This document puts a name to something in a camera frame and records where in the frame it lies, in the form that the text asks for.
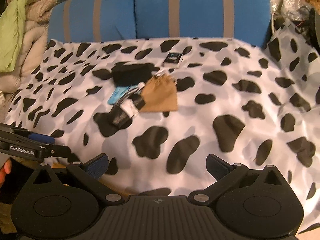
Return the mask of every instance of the human hand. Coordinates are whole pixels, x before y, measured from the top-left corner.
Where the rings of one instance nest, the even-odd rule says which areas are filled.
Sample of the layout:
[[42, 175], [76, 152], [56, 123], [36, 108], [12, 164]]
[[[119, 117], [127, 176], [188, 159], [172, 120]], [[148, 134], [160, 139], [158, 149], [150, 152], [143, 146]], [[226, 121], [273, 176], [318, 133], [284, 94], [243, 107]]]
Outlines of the human hand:
[[0, 170], [0, 188], [2, 187], [3, 183], [4, 183], [4, 179], [6, 174], [10, 174], [11, 172], [11, 160], [7, 160], [6, 163], [3, 165], [3, 167]]

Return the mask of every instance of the kraft paper pouch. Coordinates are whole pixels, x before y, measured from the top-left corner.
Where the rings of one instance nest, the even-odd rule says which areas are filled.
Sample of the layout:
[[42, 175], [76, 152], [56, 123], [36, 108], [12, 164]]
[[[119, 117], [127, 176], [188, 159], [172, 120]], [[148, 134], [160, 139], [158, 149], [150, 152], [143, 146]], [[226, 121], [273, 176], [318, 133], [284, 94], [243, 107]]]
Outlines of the kraft paper pouch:
[[141, 91], [146, 105], [140, 112], [177, 111], [178, 99], [175, 82], [175, 79], [168, 74], [152, 77]]

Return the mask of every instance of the white tape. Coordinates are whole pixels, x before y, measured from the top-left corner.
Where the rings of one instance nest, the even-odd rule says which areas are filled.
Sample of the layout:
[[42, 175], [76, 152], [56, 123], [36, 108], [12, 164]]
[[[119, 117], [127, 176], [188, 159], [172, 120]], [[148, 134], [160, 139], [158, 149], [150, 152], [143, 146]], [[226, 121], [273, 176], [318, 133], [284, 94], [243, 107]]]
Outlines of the white tape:
[[139, 110], [136, 108], [131, 99], [125, 100], [120, 105], [120, 108], [129, 116], [130, 119], [139, 113]]

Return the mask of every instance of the black spot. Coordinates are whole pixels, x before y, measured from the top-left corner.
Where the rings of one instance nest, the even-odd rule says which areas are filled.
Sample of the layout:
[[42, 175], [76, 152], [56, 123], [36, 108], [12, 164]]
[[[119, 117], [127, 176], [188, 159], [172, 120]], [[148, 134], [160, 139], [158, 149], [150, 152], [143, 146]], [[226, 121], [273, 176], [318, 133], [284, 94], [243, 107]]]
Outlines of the black spot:
[[290, 46], [291, 46], [292, 51], [294, 53], [297, 53], [298, 47], [297, 47], [297, 43], [296, 43], [296, 41], [294, 39], [291, 39]]
[[266, 161], [266, 159], [270, 154], [271, 148], [272, 148], [272, 140], [270, 139], [260, 144], [257, 150], [256, 159], [255, 159], [256, 164], [258, 166], [262, 165]]
[[265, 119], [266, 116], [263, 112], [263, 107], [259, 103], [250, 100], [246, 105], [241, 107], [242, 110], [248, 111], [249, 116], [251, 118], [260, 118], [260, 119]]
[[160, 145], [168, 138], [168, 130], [161, 126], [151, 126], [142, 135], [133, 139], [139, 157], [156, 159], [160, 155]]
[[160, 44], [161, 52], [168, 52], [174, 45], [178, 44], [180, 40], [167, 40]]
[[202, 66], [202, 64], [200, 64], [200, 63], [190, 63], [188, 65], [188, 67], [198, 67], [198, 66]]
[[90, 47], [90, 43], [81, 43], [78, 47], [76, 56], [80, 57], [82, 53], [84, 53], [84, 51], [89, 47]]
[[308, 61], [311, 63], [312, 61], [314, 61], [317, 58], [317, 54], [312, 52], [308, 55]]
[[239, 91], [261, 94], [260, 87], [250, 80], [242, 79], [237, 84], [232, 84], [232, 86]]
[[57, 104], [57, 109], [56, 111], [51, 115], [52, 117], [56, 117], [58, 116], [58, 114], [60, 114], [60, 112], [73, 105], [74, 103], [76, 103], [78, 101], [78, 99], [75, 99], [75, 98], [65, 98], [63, 100], [61, 100], [58, 104]]
[[307, 112], [311, 110], [310, 104], [297, 93], [290, 98], [290, 103], [295, 107], [303, 107]]
[[295, 124], [296, 119], [290, 113], [285, 114], [281, 119], [281, 129], [285, 132], [292, 132]]
[[28, 109], [35, 104], [36, 100], [31, 98], [23, 99], [23, 112], [27, 112]]
[[317, 190], [317, 189], [316, 189], [316, 183], [313, 182], [313, 183], [311, 184], [311, 187], [310, 187], [310, 190], [309, 190], [307, 199], [312, 198], [312, 197], [316, 194], [316, 190]]
[[320, 228], [320, 223], [315, 223], [315, 224], [309, 226], [307, 229], [301, 231], [299, 234], [303, 234], [303, 233], [309, 232], [311, 230], [315, 230], [317, 228]]
[[66, 55], [61, 61], [60, 64], [65, 63], [68, 59], [70, 59], [73, 55], [73, 52], [69, 53], [68, 55]]
[[228, 57], [225, 57], [220, 63], [221, 66], [228, 66], [230, 64], [231, 64], [231, 59], [229, 59]]
[[187, 164], [189, 157], [198, 149], [200, 140], [197, 136], [191, 135], [178, 141], [172, 148], [166, 165], [169, 174], [178, 174]]
[[204, 73], [203, 79], [218, 86], [222, 86], [227, 81], [227, 74], [221, 70]]
[[85, 60], [78, 60], [77, 62], [73, 63], [73, 65], [78, 65], [78, 64], [81, 64], [81, 63], [84, 63]]
[[198, 105], [204, 105], [211, 102], [214, 102], [216, 100], [216, 97], [214, 94], [198, 94], [195, 98], [195, 102]]
[[14, 94], [13, 94], [13, 97], [12, 97], [12, 101], [15, 99], [15, 97], [22, 91], [22, 89], [18, 89]]
[[87, 96], [88, 96], [88, 95], [93, 95], [93, 94], [95, 94], [95, 93], [98, 93], [101, 88], [102, 88], [102, 87], [94, 86], [94, 87], [91, 88], [91, 89], [87, 89], [87, 90], [86, 90]]
[[157, 188], [154, 190], [141, 192], [139, 195], [143, 196], [169, 196], [171, 193], [171, 189], [167, 187]]
[[89, 56], [88, 56], [87, 58], [92, 57], [96, 52], [97, 52], [97, 51], [94, 50], [93, 52], [91, 52], [91, 53], [89, 54]]
[[56, 42], [54, 40], [50, 40], [45, 50], [48, 50], [49, 48], [54, 47], [55, 45], [56, 45]]
[[290, 71], [294, 71], [294, 69], [296, 68], [296, 66], [298, 65], [298, 63], [300, 62], [300, 58], [297, 57], [296, 59], [294, 59], [289, 66], [289, 70]]
[[220, 51], [223, 48], [228, 47], [228, 44], [220, 41], [212, 41], [212, 42], [200, 43], [199, 46], [212, 51]]
[[50, 66], [50, 67], [47, 68], [47, 71], [50, 72], [50, 71], [54, 70], [57, 67], [58, 67], [58, 65]]
[[312, 164], [312, 157], [316, 153], [316, 146], [305, 137], [288, 142], [289, 148], [297, 154], [297, 159], [306, 167]]
[[55, 57], [61, 57], [61, 55], [62, 55], [63, 53], [65, 53], [65, 52], [66, 52], [66, 50], [65, 50], [64, 48], [55, 50], [55, 51], [54, 51], [54, 56], [55, 56]]
[[106, 56], [102, 57], [101, 59], [106, 59], [106, 58], [108, 58], [108, 57], [110, 57], [110, 54], [108, 54], [108, 55], [106, 55]]
[[55, 130], [52, 132], [52, 134], [50, 135], [53, 138], [60, 138], [64, 135], [64, 131], [63, 130]]
[[36, 67], [34, 71], [31, 72], [31, 75], [36, 74], [40, 70], [40, 66]]
[[87, 146], [88, 142], [89, 142], [89, 135], [87, 135], [87, 133], [84, 133], [84, 135], [83, 135], [83, 145]]
[[270, 55], [278, 62], [281, 60], [281, 52], [279, 46], [280, 45], [278, 38], [275, 38], [273, 41], [268, 43]]
[[108, 80], [108, 79], [112, 78], [111, 72], [105, 68], [92, 71], [92, 75], [97, 78], [100, 78], [101, 80]]
[[139, 51], [137, 55], [134, 57], [135, 59], [143, 59], [146, 55], [148, 55], [152, 51], [151, 48]]
[[69, 88], [67, 88], [66, 90], [64, 90], [64, 94], [66, 94], [70, 89], [72, 88], [72, 86], [71, 87], [69, 87]]
[[46, 110], [46, 111], [44, 111], [44, 112], [39, 112], [39, 113], [37, 114], [37, 117], [36, 117], [35, 122], [34, 122], [34, 124], [33, 124], [33, 128], [36, 128], [36, 126], [37, 126], [37, 124], [38, 124], [38, 122], [39, 122], [39, 120], [40, 120], [40, 118], [41, 118], [42, 116], [44, 116], [44, 115], [46, 115], [46, 114], [49, 114], [49, 113], [50, 113], [50, 109], [48, 109], [48, 110]]
[[36, 93], [38, 93], [42, 87], [43, 85], [38, 86], [36, 90], [33, 92], [33, 94], [35, 95]]
[[71, 73], [70, 75], [66, 76], [65, 78], [61, 79], [58, 82], [58, 85], [65, 85], [70, 83], [72, 80], [74, 80], [74, 78], [76, 77], [76, 73]]
[[67, 122], [67, 124], [71, 124], [72, 122], [74, 122], [75, 120], [77, 120], [83, 113], [84, 113], [83, 110], [80, 110], [80, 111], [76, 112], [76, 113], [74, 114], [74, 116], [71, 117], [70, 120]]
[[292, 181], [292, 171], [288, 170], [288, 183], [290, 184]]
[[281, 103], [278, 99], [278, 97], [274, 94], [274, 93], [270, 93], [268, 95], [268, 97], [270, 98], [270, 100], [276, 105], [276, 106], [281, 106]]
[[182, 52], [183, 55], [188, 54], [192, 50], [192, 46], [186, 46]]
[[106, 54], [110, 54], [114, 51], [116, 51], [117, 49], [121, 49], [121, 45], [120, 44], [109, 44], [106, 47], [103, 47], [102, 50], [106, 53]]
[[242, 47], [239, 47], [239, 48], [235, 49], [235, 52], [238, 52], [238, 54], [239, 54], [241, 57], [250, 58], [250, 52], [247, 51], [246, 49], [242, 48]]
[[116, 175], [118, 172], [118, 165], [117, 165], [117, 159], [112, 158], [111, 161], [109, 162], [109, 166], [105, 174], [108, 175]]
[[262, 72], [261, 71], [248, 71], [248, 75], [256, 76], [256, 77], [261, 77]]
[[13, 105], [16, 105], [21, 99], [21, 96], [17, 97], [17, 99], [13, 102]]
[[129, 54], [129, 53], [133, 52], [137, 48], [138, 48], [137, 46], [130, 46], [130, 47], [127, 47], [125, 49], [121, 49], [121, 52]]
[[34, 118], [35, 118], [36, 112], [40, 111], [42, 108], [43, 108], [42, 106], [39, 106], [39, 107], [36, 108], [35, 110], [32, 110], [32, 111], [30, 112], [30, 114], [28, 114], [28, 119], [29, 119], [30, 121], [33, 121]]
[[177, 79], [177, 92], [182, 92], [188, 88], [194, 87], [195, 81], [192, 77], [185, 77], [183, 79]]
[[59, 73], [65, 73], [65, 72], [67, 72], [68, 70], [67, 70], [67, 67], [63, 67], [63, 68], [61, 68], [60, 70], [59, 70]]
[[90, 70], [92, 70], [96, 65], [88, 65], [86, 66], [80, 73], [80, 75], [84, 76], [87, 74]]
[[48, 84], [49, 84], [49, 85], [54, 85], [56, 81], [57, 81], [57, 79], [54, 78], [54, 79], [52, 79]]
[[264, 68], [264, 69], [268, 68], [269, 61], [266, 58], [261, 58], [261, 59], [259, 59], [258, 62], [260, 64], [261, 68]]
[[213, 121], [213, 129], [217, 135], [222, 152], [231, 152], [245, 124], [232, 115], [220, 115]]
[[[96, 113], [93, 116], [94, 122], [98, 125], [99, 131], [102, 136], [110, 137], [119, 131], [117, 127], [111, 125], [109, 113]], [[128, 128], [132, 124], [132, 119], [126, 122], [120, 130]]]
[[284, 78], [284, 77], [275, 78], [275, 81], [282, 88], [288, 88], [292, 84], [295, 84], [294, 81], [291, 80], [290, 78]]

